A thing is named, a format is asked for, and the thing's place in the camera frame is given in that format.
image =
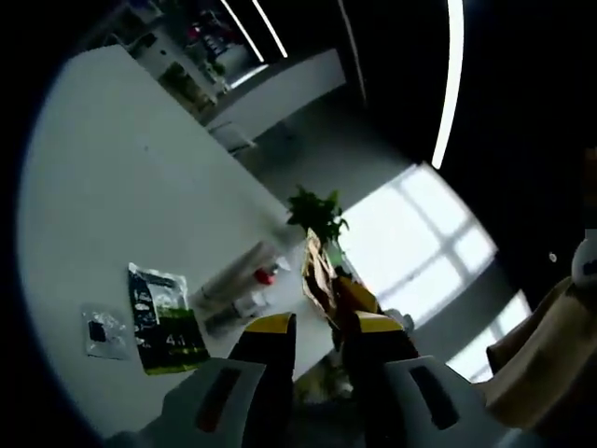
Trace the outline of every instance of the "potted plant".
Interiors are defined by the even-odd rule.
[[[321,199],[315,193],[298,186],[298,193],[288,198],[291,217],[287,223],[300,226],[305,234],[308,229],[312,229],[325,249],[337,246],[340,229],[342,226],[348,229],[348,223],[342,217],[342,209],[338,204],[338,195],[338,191],[334,190],[326,199]]]

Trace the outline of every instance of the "small plastic bag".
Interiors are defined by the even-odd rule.
[[[102,305],[84,304],[85,351],[90,357],[128,359],[127,326],[118,310]]]

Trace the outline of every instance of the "white table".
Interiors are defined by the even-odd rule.
[[[276,275],[273,285],[264,290],[272,307],[266,315],[292,312],[297,315],[297,345],[296,361],[293,379],[297,380],[308,369],[315,365],[333,348],[329,325],[314,309],[302,294],[302,280],[300,276],[301,263],[304,260],[305,244],[298,245],[286,255],[291,266],[290,272],[281,270]],[[232,347],[243,333],[243,328],[237,328],[221,338],[213,338],[200,324],[203,340],[211,354],[227,357]]]
[[[23,170],[19,267],[40,347],[100,435],[139,429],[188,373],[145,374],[132,337],[128,263],[182,274],[197,290],[279,230],[286,210],[120,47],[64,68]],[[281,311],[298,315],[296,375],[331,348],[298,281],[298,273],[281,276],[271,287]],[[86,356],[83,303],[126,316],[129,360]],[[208,348],[226,356],[236,337],[208,339]]]

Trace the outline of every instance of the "glass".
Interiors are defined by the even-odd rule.
[[[443,235],[452,235],[469,216],[456,193],[426,165],[419,166],[400,184]]]
[[[487,360],[485,350],[488,346],[496,342],[497,340],[492,331],[486,328],[469,345],[447,362],[448,367],[457,371],[469,381],[473,379],[484,381],[479,379],[479,374],[489,368],[489,361]]]
[[[506,335],[529,315],[531,315],[531,308],[524,293],[519,291],[495,320],[500,331]]]
[[[463,282],[451,262],[441,256],[389,297],[380,298],[380,305],[409,314],[418,327],[450,303]]]
[[[468,271],[479,273],[487,267],[495,254],[495,245],[479,224],[466,231],[454,244],[456,255],[462,260]]]
[[[340,245],[373,294],[396,285],[439,250],[419,213],[391,186],[376,190],[344,213],[350,230]]]

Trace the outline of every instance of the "red cap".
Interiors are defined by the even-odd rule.
[[[263,268],[257,269],[253,276],[261,285],[273,285],[275,278],[273,275],[269,275]]]

